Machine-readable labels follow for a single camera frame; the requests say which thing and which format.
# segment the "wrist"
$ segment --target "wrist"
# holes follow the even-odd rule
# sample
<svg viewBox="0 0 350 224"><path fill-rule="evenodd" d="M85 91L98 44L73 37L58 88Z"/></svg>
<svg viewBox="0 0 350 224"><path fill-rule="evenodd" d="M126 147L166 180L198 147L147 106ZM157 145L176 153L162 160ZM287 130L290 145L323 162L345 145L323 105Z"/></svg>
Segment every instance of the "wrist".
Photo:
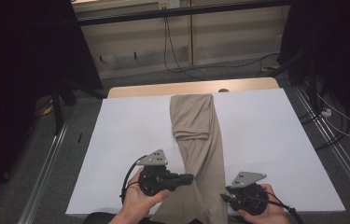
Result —
<svg viewBox="0 0 350 224"><path fill-rule="evenodd" d="M126 214L122 210L119 211L118 214L116 214L109 223L110 224L137 224L140 220L137 219L137 217L131 215L131 214Z"/></svg>

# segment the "electrical outlet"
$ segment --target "electrical outlet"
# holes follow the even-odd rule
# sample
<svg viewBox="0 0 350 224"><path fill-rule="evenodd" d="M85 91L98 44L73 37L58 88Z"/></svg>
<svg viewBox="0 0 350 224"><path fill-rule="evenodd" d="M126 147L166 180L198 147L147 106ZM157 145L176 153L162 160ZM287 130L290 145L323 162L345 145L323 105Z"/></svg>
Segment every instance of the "electrical outlet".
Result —
<svg viewBox="0 0 350 224"><path fill-rule="evenodd" d="M180 0L169 0L169 8L179 8L180 7Z"/></svg>
<svg viewBox="0 0 350 224"><path fill-rule="evenodd" d="M331 109L323 108L322 109L322 116L325 118L331 117Z"/></svg>
<svg viewBox="0 0 350 224"><path fill-rule="evenodd" d="M169 8L169 2L167 0L158 2L158 9L159 10L166 9L166 8Z"/></svg>

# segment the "beige pants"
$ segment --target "beige pants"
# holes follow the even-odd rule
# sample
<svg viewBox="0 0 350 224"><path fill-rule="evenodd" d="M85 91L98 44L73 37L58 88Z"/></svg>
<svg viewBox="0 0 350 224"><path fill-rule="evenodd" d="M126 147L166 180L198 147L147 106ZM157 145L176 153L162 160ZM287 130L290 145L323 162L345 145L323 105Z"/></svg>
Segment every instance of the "beige pants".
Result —
<svg viewBox="0 0 350 224"><path fill-rule="evenodd" d="M186 224L197 218L204 224L227 223L227 205L220 197L225 193L224 161L213 96L173 96L170 115L186 173L195 180L171 192L150 220Z"/></svg>

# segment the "metal bracket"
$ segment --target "metal bracket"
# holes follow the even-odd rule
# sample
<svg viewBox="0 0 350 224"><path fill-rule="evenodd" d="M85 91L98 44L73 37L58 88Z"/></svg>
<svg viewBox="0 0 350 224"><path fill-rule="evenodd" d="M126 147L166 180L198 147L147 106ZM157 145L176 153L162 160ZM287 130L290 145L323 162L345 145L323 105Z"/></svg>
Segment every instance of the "metal bracket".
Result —
<svg viewBox="0 0 350 224"><path fill-rule="evenodd" d="M165 153L163 153L163 150L158 149L157 151L137 161L136 164L140 166L167 165L168 160L166 160L166 156Z"/></svg>
<svg viewBox="0 0 350 224"><path fill-rule="evenodd" d="M250 172L239 172L239 174L233 179L231 188L244 188L249 185L256 183L257 181L267 177L266 174L250 173Z"/></svg>

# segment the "black cable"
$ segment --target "black cable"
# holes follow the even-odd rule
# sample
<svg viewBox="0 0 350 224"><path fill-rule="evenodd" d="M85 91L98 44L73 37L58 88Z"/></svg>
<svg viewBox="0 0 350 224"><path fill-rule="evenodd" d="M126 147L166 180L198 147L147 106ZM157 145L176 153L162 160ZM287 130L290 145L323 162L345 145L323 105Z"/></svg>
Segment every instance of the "black cable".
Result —
<svg viewBox="0 0 350 224"><path fill-rule="evenodd" d="M337 104L335 103L335 100L333 100L331 98L331 101L334 103L334 107L335 109L339 110ZM345 110L345 115L348 116L348 110L346 107L343 107L343 109ZM343 129L343 116L341 115L341 128L340 130ZM350 129L350 123L349 121L347 121L347 125L346 125L346 130L345 130L345 133L348 133L349 132L349 129ZM317 147L315 150L318 151L320 149L323 149L325 147L329 147L337 142L339 142L341 139L343 139L344 137L344 134L341 133L341 132L337 132L334 137L332 137L330 140L328 140L325 144L321 145L320 147Z"/></svg>
<svg viewBox="0 0 350 224"><path fill-rule="evenodd" d="M187 74L186 72L190 71L190 70L196 70L196 69L204 69L204 68L237 68L237 67L243 67L243 66L248 66L250 64L253 63L257 63L257 62L261 62L263 59L268 58L270 56L274 56L274 55L279 55L280 53L272 53L272 54L267 54L265 56L262 56L261 58L259 58L258 60L255 60L251 63L244 63L244 64L238 64L238 65L209 65L209 66L197 66L197 67L191 67L191 68L181 68L177 62L177 58L175 56L175 51L173 48L173 43L172 43L172 38L171 38L171 33L170 33L170 27L169 27L169 22L167 18L164 18L165 21L165 50L164 50L164 54L163 54L163 60L165 62L165 67L166 69L171 72L171 73L183 73L189 77L194 77L191 76L189 74ZM172 48L172 53L175 57L175 62L177 64L177 67L180 69L180 71L176 71L176 70L172 70L168 67L168 64L166 62L166 43L167 43L167 36L169 35L169 41L171 43L171 48ZM205 79L201 78L201 77L194 77L194 78L198 78L198 79L202 79L203 81L205 81Z"/></svg>
<svg viewBox="0 0 350 224"><path fill-rule="evenodd" d="M171 43L172 53L173 53L173 55L174 55L174 57L175 57L175 63L177 64L177 67L180 69L181 73L183 73L184 75L186 75L186 76L188 76L188 77L193 77L193 78L197 78L197 79L199 79L199 80L201 80L201 81L206 81L206 79L204 79L204 78L195 77L195 76L192 76L192 75L190 75L190 74L187 74L186 71L184 71L184 70L180 67L180 64L178 64L177 58L176 58L176 56L175 56L175 50L174 50L174 45L173 45L173 43L172 43L171 30L170 30L170 27L169 27L168 18L165 17L164 20L165 20L165 52L164 52L164 55L163 55L163 56L164 56L163 59L164 59L165 66L166 66L166 68L168 69L168 71L173 72L173 71L171 71L171 70L168 68L168 65L167 65L167 63L166 63L166 42L167 42L166 27L168 28L168 29L167 29L167 31L168 31L167 34L168 34L168 36L169 36L169 41L170 41L170 43Z"/></svg>
<svg viewBox="0 0 350 224"><path fill-rule="evenodd" d="M128 187L126 187L126 184L128 183L129 176L131 175L132 170L133 170L134 167L136 166L136 163L137 163L138 161L142 160L142 159L143 159L144 157L146 157L146 156L147 156L147 155L142 156L142 157L139 158L137 161L135 161L135 162L132 164L131 168L129 169L128 174L126 174L125 179L124 179L124 183L122 184L122 190L121 190L121 194L120 194L120 198L121 198L122 204L124 204L125 194L126 194L127 188L128 188L130 185L137 183L137 182L133 182L133 183L130 184Z"/></svg>
<svg viewBox="0 0 350 224"><path fill-rule="evenodd" d="M303 84L309 86L309 83L307 83L306 81L303 82ZM321 113L323 111L323 101L320 101L320 105L318 106L318 113L313 115L311 118L309 118L308 120L305 120L305 121L302 121L301 124L304 125L304 124L307 124L313 120L316 120L320 117ZM313 112L313 110L309 110L307 114L301 116L299 119L309 115L311 112Z"/></svg>
<svg viewBox="0 0 350 224"><path fill-rule="evenodd" d="M262 69L262 61L259 60L259 72L257 73L257 75L255 77L259 77L259 75L261 74L261 69Z"/></svg>
<svg viewBox="0 0 350 224"><path fill-rule="evenodd" d="M296 55L294 55L291 59L289 59L287 62L282 63L280 68L272 71L268 77L277 77L281 73L285 72L292 64L296 63L298 60L302 59L305 57L304 55L307 54L305 53L305 50L299 51Z"/></svg>
<svg viewBox="0 0 350 224"><path fill-rule="evenodd" d="M279 207L283 207L285 208L286 210L288 210L288 212L294 216L294 218L296 218L297 222L300 223L300 224L303 224L303 221L301 219L301 217L298 215L297 211L295 208L292 208L292 207L289 207L285 204L283 204L276 196L274 196L275 199L277 199L277 201L279 203L276 203L276 202L273 202L273 201L269 201L269 200L263 200L263 199L260 199L260 198L254 198L254 197L246 197L247 199L252 199L252 200L256 200L256 201L260 201L260 202L263 202L263 203L270 203L270 204L273 204L273 205L276 205L276 206L279 206Z"/></svg>
<svg viewBox="0 0 350 224"><path fill-rule="evenodd" d="M133 183L129 184L129 185L126 187L126 189L128 189L131 185L134 185L134 184L137 184L137 183L139 183L139 181L134 181Z"/></svg>
<svg viewBox="0 0 350 224"><path fill-rule="evenodd" d="M293 88L292 85L291 85L291 89L292 89L293 91L297 91L298 93L301 93L301 92L298 91L298 90L294 90L294 88ZM312 112L313 112L312 110L308 110L308 111L306 112L306 114L304 114L304 115L298 117L298 119L303 119L303 118L305 118L306 116L309 116Z"/></svg>

